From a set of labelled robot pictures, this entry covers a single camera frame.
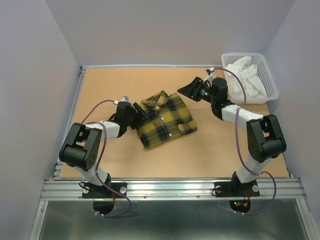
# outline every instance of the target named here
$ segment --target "tan wooden board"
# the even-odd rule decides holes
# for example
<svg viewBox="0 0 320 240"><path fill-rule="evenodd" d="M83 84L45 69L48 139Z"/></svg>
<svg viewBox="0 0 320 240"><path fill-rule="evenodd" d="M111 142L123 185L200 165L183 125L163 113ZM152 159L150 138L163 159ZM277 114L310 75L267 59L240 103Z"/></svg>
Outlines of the tan wooden board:
<svg viewBox="0 0 320 240"><path fill-rule="evenodd" d="M204 68L89 68L86 70L74 122L81 122L100 101L119 100L141 103L161 90L175 93L196 77L204 78ZM107 140L101 167L111 177L119 178L201 178L231 177L241 163L238 158L235 126L222 121L211 112L208 102L195 102L182 96L197 124L197 131L145 150L136 130L128 128L120 138ZM86 122L108 119L116 105L100 105ZM266 104L247 105L247 110L267 115ZM242 156L248 155L247 135L239 130ZM280 155L265 168L275 177L288 177L284 157ZM62 178L81 177L72 167L63 164Z"/></svg>

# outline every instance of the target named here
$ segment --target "shirt pocket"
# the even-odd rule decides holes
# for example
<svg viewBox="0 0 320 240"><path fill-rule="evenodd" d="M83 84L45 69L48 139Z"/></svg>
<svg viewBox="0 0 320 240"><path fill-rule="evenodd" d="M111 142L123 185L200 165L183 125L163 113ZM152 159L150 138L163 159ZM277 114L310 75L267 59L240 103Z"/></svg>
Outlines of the shirt pocket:
<svg viewBox="0 0 320 240"><path fill-rule="evenodd" d="M194 120L191 120L188 123L178 124L178 129L180 130L181 135L185 135L197 130L197 125Z"/></svg>

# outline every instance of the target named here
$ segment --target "purple wall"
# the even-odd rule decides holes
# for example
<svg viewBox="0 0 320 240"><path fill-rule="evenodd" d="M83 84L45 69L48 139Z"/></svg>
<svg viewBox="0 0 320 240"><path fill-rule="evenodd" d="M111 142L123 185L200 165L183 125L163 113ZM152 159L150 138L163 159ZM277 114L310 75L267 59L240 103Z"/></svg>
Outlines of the purple wall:
<svg viewBox="0 0 320 240"><path fill-rule="evenodd" d="M296 0L265 57L279 91L269 109L281 123L285 160L301 177L320 231L320 1Z"/></svg>
<svg viewBox="0 0 320 240"><path fill-rule="evenodd" d="M44 0L0 7L0 239L29 239L79 67Z"/></svg>
<svg viewBox="0 0 320 240"><path fill-rule="evenodd" d="M46 0L81 66L264 53L295 0Z"/></svg>

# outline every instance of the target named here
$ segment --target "metal frame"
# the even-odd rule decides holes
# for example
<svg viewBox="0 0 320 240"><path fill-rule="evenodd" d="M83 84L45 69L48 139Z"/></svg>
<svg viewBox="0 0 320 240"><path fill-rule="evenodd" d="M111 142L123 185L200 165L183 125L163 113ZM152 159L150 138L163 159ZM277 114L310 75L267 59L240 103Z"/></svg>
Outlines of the metal frame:
<svg viewBox="0 0 320 240"><path fill-rule="evenodd" d="M66 137L68 130L73 122L75 110L81 88L84 82L87 68L207 68L212 65L167 65L167 64L141 64L141 65L101 65L81 67L79 82L73 100L72 110L69 116L67 127L64 133ZM82 198L82 189L79 187L81 178L61 178L60 172L62 162L58 159L55 171L49 181L43 184L40 202L31 230L30 240L40 238L43 223L45 221L46 211L49 201L92 201L92 199ZM132 201L216 201L231 200L231 198L217 198L211 194L214 187L221 181L227 181L230 178L113 178L112 182L126 182L127 196ZM275 178L277 183L276 199L296 199L299 212L305 227L307 236L310 240L320 240L319 234L313 222L311 213L306 203L306 193L300 179ZM260 197L252 199L265 200L271 199L274 193L273 182L269 178L259 178L257 180ZM95 199L96 201L112 201L112 199Z"/></svg>
<svg viewBox="0 0 320 240"><path fill-rule="evenodd" d="M132 201L205 201L205 200L241 200L243 197L215 197L212 190L219 182L231 181L231 178L150 178L125 179L113 178L113 183L127 183L126 195ZM40 196L41 201L92 201L82 198L80 180L46 181ZM272 199L274 184L270 178L257 181L259 197L251 199ZM277 178L276 199L303 199L306 193L300 179Z"/></svg>

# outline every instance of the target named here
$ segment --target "yellow plaid shirt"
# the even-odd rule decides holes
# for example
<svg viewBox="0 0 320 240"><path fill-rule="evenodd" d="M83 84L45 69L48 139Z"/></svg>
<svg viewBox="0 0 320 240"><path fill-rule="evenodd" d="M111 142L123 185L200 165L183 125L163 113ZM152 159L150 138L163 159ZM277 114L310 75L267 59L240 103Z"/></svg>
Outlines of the yellow plaid shirt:
<svg viewBox="0 0 320 240"><path fill-rule="evenodd" d="M161 91L142 100L141 108L149 115L137 128L146 149L197 130L187 106L177 93L168 96Z"/></svg>

